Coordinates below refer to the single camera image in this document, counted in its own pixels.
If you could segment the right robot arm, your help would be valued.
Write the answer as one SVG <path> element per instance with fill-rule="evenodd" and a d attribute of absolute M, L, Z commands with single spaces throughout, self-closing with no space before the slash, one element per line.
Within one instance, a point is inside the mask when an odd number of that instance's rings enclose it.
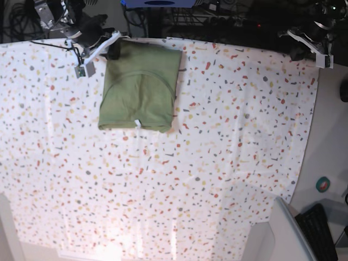
<path fill-rule="evenodd" d="M 114 28 L 104 28 L 106 14 L 89 16 L 83 9 L 97 1 L 34 1 L 40 25 L 46 32 L 60 31 L 68 51 L 73 51 L 79 65 L 96 56 L 117 60 L 122 34 Z"/>

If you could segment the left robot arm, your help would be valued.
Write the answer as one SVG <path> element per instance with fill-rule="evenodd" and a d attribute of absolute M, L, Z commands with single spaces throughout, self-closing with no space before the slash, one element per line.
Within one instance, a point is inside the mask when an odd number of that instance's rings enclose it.
<path fill-rule="evenodd" d="M 287 30 L 287 36 L 305 45 L 315 55 L 316 66 L 333 68 L 331 52 L 334 28 L 347 20 L 347 1 L 291 1 L 306 14 L 299 26 Z"/>

